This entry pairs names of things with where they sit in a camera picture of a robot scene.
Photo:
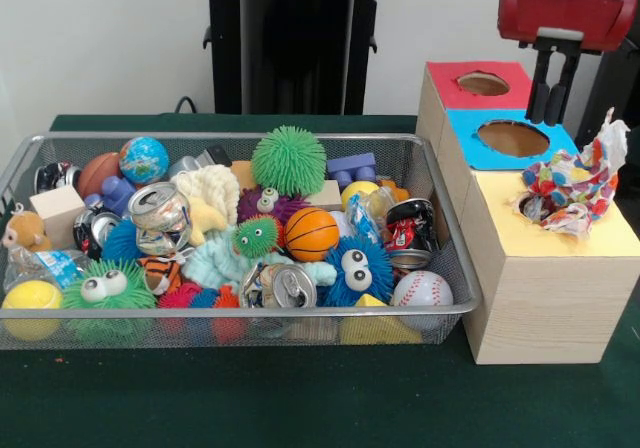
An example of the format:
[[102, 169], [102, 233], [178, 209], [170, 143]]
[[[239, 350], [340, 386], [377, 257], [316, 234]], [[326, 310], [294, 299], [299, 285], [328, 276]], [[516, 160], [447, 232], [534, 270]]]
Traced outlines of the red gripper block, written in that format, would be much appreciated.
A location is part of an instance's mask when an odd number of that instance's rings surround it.
[[[550, 38], [578, 42], [584, 51], [607, 52], [617, 49], [626, 37], [637, 5], [638, 0], [499, 0], [497, 27], [502, 38], [520, 43]], [[532, 123], [563, 122], [579, 52], [563, 55], [559, 80], [550, 91], [551, 49], [538, 50], [526, 112]]]

